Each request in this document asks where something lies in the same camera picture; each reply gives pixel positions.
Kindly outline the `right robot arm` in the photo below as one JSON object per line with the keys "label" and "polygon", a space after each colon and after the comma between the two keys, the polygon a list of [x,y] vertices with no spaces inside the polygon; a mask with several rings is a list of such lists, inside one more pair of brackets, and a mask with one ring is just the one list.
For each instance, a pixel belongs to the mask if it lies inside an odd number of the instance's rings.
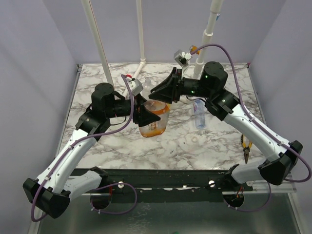
{"label": "right robot arm", "polygon": [[236,128],[265,156],[264,161],[232,166],[224,179],[225,187],[235,191],[243,183],[265,180],[272,185],[280,185],[297,162],[303,146],[278,136],[252,115],[241,104],[238,97],[225,89],[228,73],[216,62],[204,65],[200,79],[182,77],[182,71],[173,68],[169,76],[151,90],[150,99],[168,104],[178,102],[181,96],[206,99],[208,112],[219,120]]}

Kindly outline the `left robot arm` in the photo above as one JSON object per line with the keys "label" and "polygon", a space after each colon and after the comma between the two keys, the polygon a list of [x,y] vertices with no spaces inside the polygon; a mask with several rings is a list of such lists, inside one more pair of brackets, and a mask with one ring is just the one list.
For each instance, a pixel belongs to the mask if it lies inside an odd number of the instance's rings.
{"label": "left robot arm", "polygon": [[109,183],[108,173],[98,167],[69,181],[69,177],[83,156],[109,134],[110,120],[128,117],[140,127],[160,120],[146,109],[140,95],[126,99],[109,83],[100,83],[91,95],[91,104],[79,118],[72,136],[52,163],[35,179],[28,178],[23,189],[32,208],[39,208],[52,218],[58,218],[71,200],[85,192],[104,192]]}

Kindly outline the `small blue-label water bottle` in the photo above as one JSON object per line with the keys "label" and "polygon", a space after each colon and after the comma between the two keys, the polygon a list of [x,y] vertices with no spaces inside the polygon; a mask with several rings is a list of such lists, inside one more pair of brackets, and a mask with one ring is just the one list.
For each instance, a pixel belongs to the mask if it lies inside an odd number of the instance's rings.
{"label": "small blue-label water bottle", "polygon": [[195,116],[195,127],[197,129],[204,129],[205,123],[205,110],[203,101],[196,99],[193,102],[194,116]]}

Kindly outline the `clear plastic bottle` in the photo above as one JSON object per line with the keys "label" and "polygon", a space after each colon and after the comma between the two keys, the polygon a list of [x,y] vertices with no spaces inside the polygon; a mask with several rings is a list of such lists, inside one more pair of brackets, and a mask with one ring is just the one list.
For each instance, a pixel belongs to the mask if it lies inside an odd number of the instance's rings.
{"label": "clear plastic bottle", "polygon": [[150,87],[151,86],[151,80],[148,78],[144,82],[145,87]]}

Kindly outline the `orange label squat bottle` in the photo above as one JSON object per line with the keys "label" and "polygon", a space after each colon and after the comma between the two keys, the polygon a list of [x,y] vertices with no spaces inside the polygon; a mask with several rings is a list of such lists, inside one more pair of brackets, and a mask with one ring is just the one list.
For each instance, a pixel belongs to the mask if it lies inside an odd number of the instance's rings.
{"label": "orange label squat bottle", "polygon": [[150,99],[144,103],[142,110],[142,122],[139,124],[141,135],[154,137],[164,133],[169,119],[169,105]]}

